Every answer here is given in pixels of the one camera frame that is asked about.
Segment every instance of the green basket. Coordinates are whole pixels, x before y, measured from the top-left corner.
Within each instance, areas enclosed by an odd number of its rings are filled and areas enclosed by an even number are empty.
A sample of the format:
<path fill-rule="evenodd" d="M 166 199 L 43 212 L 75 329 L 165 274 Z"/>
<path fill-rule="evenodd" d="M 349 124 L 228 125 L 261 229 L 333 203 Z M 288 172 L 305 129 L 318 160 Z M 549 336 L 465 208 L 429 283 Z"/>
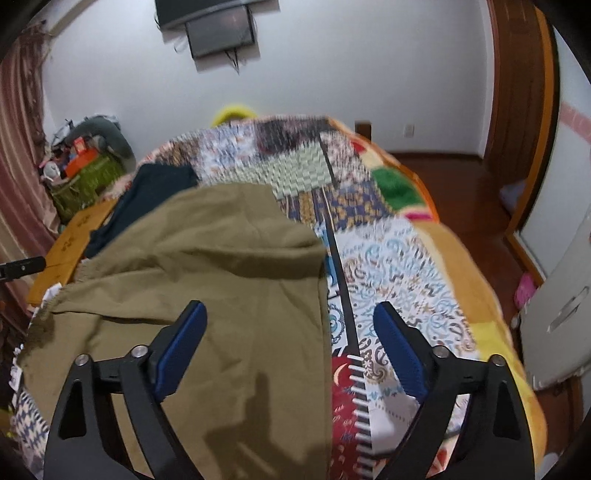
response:
<path fill-rule="evenodd" d="M 62 223 L 68 223 L 77 212 L 94 205 L 100 194 L 124 173 L 115 158 L 104 154 L 81 169 L 68 183 L 50 188 Z"/>

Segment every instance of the striped curtain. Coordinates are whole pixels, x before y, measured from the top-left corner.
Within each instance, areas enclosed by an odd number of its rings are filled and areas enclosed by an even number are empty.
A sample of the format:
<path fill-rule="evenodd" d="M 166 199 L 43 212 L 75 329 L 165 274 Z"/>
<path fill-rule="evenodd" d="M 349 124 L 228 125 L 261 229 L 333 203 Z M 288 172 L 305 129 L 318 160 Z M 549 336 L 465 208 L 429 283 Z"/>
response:
<path fill-rule="evenodd" d="M 41 85 L 45 40 L 40 26 L 27 29 L 0 63 L 0 263 L 45 255 L 59 226 L 37 174 L 45 142 Z M 26 277 L 1 285 L 0 300 L 25 313 L 31 282 Z M 0 317 L 4 323 L 17 322 L 6 313 L 0 312 Z"/>

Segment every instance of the wooden door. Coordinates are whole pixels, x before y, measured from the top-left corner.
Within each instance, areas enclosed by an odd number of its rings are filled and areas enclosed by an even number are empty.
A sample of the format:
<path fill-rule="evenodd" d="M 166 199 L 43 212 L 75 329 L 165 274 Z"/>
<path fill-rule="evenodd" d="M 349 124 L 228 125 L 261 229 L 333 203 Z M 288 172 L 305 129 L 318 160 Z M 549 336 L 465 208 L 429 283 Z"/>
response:
<path fill-rule="evenodd" d="M 531 0 L 488 0 L 495 43 L 495 95 L 485 166 L 499 184 L 528 177 L 543 121 L 542 35 L 553 35 Z"/>

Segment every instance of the black clamp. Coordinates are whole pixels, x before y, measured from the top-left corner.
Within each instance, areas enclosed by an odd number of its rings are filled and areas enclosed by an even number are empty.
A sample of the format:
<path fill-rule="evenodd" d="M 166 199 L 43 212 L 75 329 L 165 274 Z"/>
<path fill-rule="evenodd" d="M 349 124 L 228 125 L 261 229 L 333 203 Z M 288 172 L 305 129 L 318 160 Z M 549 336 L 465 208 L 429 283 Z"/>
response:
<path fill-rule="evenodd" d="M 47 440 L 46 480 L 146 479 L 135 472 L 115 417 L 111 394 L 123 394 L 139 445 L 156 480 L 203 480 L 160 407 L 180 383 L 205 333 L 205 306 L 192 301 L 150 346 L 125 357 L 74 361 Z"/>
<path fill-rule="evenodd" d="M 505 358 L 488 362 L 431 347 L 391 304 L 379 304 L 374 326 L 402 387 L 421 407 L 378 480 L 424 479 L 445 438 L 456 397 L 470 394 L 447 469 L 437 480 L 533 480 L 534 453 L 523 403 Z"/>

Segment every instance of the cabinet handle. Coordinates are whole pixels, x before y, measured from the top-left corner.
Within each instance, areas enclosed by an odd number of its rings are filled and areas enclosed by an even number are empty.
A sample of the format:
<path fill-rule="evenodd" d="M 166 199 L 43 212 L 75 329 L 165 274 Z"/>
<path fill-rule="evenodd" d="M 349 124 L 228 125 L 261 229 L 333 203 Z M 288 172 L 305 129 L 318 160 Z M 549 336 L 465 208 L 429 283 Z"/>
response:
<path fill-rule="evenodd" d="M 571 298 L 566 303 L 562 310 L 560 310 L 560 313 L 558 314 L 556 319 L 548 326 L 548 333 L 555 331 L 560 325 L 562 325 L 575 313 L 577 313 L 579 306 L 583 303 L 583 300 L 589 294 L 589 290 L 591 290 L 591 288 L 589 288 L 588 286 L 585 287 L 583 290 L 581 290 L 581 293 L 579 293 L 576 297 Z"/>

